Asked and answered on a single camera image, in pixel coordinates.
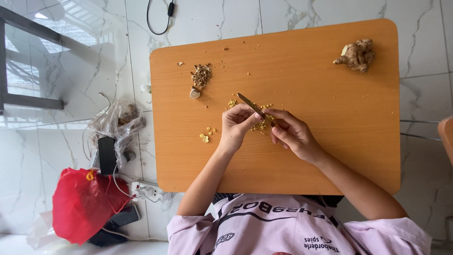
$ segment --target person's right hand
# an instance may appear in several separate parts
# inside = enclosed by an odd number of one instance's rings
[[[266,114],[274,115],[277,124],[272,128],[272,142],[280,142],[286,149],[289,147],[300,159],[316,165],[327,152],[311,134],[308,125],[288,111],[263,109]]]

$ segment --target black phone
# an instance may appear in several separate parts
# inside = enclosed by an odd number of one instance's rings
[[[134,221],[139,221],[140,215],[137,210],[136,205],[131,205],[128,207],[123,208],[119,213],[112,216],[107,223],[105,224],[105,228],[108,230],[113,230],[117,227],[124,226]]]
[[[118,170],[115,169],[115,141],[116,140],[111,137],[103,137],[97,140],[99,147],[99,167],[101,168],[102,175],[111,175],[118,172]]]

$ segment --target hand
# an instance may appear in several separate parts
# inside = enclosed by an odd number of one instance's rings
[[[311,134],[308,125],[290,114],[288,111],[277,109],[263,109],[266,114],[277,118],[274,122],[278,125],[272,128],[272,142],[280,142],[285,149],[291,148],[300,159],[316,165],[327,152],[319,145]]]
[[[250,106],[240,103],[222,114],[222,137],[219,149],[235,153],[241,147],[246,132],[255,125],[261,117]]]

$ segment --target t-shirt sleeve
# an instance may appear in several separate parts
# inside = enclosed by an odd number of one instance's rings
[[[168,255],[194,255],[209,233],[214,218],[206,216],[173,216],[167,226]]]
[[[409,218],[351,221],[344,226],[359,245],[345,229],[342,234],[359,251],[366,249],[371,254],[383,255],[430,253],[432,238]]]

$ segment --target knife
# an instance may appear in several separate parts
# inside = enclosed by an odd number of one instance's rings
[[[238,93],[237,96],[242,99],[248,106],[250,106],[257,114],[261,116],[264,121],[269,124],[272,128],[275,126],[274,122],[266,116],[266,114],[254,103],[252,103],[250,100],[248,100],[246,97],[244,97],[242,94]]]

